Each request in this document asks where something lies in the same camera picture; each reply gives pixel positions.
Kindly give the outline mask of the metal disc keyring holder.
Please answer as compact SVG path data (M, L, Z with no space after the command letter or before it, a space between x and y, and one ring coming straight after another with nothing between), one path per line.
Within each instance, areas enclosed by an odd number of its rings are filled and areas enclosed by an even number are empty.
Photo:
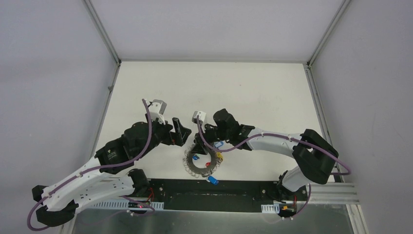
M188 147L182 160L185 171L194 178L206 178L211 176L223 162L223 155L219 152L208 150L207 155L196 154L200 159L194 161L192 160L192 156L194 155L193 146L194 144ZM206 163L208 162L210 162L211 165L206 167Z

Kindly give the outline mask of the key with blue tag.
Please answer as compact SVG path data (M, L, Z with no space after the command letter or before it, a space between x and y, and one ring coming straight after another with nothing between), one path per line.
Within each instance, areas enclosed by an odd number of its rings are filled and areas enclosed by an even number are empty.
M218 181L216 178L214 178L213 176L208 176L208 177L206 178L206 180L207 180L209 183L213 184L213 185L218 185L218 183L219 183L219 181Z

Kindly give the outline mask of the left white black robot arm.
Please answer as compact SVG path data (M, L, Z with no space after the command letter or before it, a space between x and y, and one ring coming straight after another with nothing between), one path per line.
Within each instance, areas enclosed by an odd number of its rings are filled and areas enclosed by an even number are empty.
M191 133L176 117L172 124L160 123L157 117L133 124L67 178L51 186L35 186L32 195L37 204L27 219L35 214L47 228L57 227L109 198L145 196L150 183L144 171L134 167L135 162L160 144L183 146Z

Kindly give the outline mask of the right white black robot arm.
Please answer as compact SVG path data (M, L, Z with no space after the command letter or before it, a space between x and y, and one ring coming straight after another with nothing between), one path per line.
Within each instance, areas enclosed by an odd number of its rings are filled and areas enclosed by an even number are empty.
M227 109L217 111L213 120L214 125L207 124L205 112L194 112L192 122L198 128L194 153L266 151L295 160L297 166L281 174L277 182L276 192L281 199L290 199L299 188L309 183L326 184L333 174L338 152L312 129L301 134L266 131L240 124Z

